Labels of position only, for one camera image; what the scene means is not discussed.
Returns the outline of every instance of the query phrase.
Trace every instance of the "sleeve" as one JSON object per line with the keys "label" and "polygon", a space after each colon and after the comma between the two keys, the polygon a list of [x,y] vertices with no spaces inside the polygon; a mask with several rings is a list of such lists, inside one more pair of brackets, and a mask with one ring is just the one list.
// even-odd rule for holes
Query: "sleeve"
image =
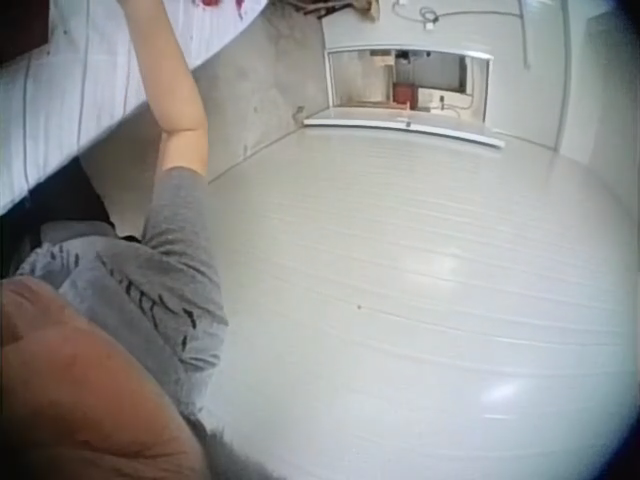
{"label": "sleeve", "polygon": [[219,361],[227,319],[213,261],[205,214],[207,183],[197,172],[176,167],[156,181],[141,242],[162,259],[154,268],[159,291],[160,333],[191,373]]}
{"label": "sleeve", "polygon": [[188,168],[162,172],[156,181],[142,244],[185,268],[209,276],[215,270],[204,213],[207,183]]}

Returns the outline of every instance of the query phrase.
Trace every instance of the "wall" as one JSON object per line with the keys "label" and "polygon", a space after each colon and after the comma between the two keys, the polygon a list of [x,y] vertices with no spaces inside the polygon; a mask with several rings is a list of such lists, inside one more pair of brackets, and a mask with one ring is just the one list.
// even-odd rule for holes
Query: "wall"
{"label": "wall", "polygon": [[[478,52],[494,57],[487,125],[554,148],[564,95],[565,48],[559,0],[528,2],[527,39],[531,69],[524,66],[522,28],[517,18],[460,16],[442,19],[433,31],[395,16],[392,0],[380,1],[380,21],[371,23],[351,11],[323,20],[328,50],[364,46],[414,47]],[[498,10],[518,13],[517,0],[409,0],[409,15],[419,7],[439,12]]]}
{"label": "wall", "polygon": [[587,163],[593,149],[593,138],[602,94],[602,61],[587,36],[589,19],[610,8],[606,0],[566,0],[569,27],[570,92],[564,135],[560,142],[563,155]]}
{"label": "wall", "polygon": [[560,151],[587,164],[632,215],[638,191],[638,43],[604,2],[569,1],[571,91]]}

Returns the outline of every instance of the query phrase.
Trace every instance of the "hair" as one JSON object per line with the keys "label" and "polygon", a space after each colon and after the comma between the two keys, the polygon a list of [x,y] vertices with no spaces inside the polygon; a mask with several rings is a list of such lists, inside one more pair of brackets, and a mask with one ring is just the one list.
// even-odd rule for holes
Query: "hair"
{"label": "hair", "polygon": [[270,472],[264,465],[238,452],[219,431],[207,431],[196,418],[183,417],[202,445],[212,480],[285,480]]}
{"label": "hair", "polygon": [[25,450],[0,422],[0,477],[13,479],[66,479],[91,472],[91,479],[109,480],[285,480],[239,453],[222,433],[208,432],[198,419],[184,418],[205,453],[207,471],[173,458],[117,457],[99,452],[56,449]]}

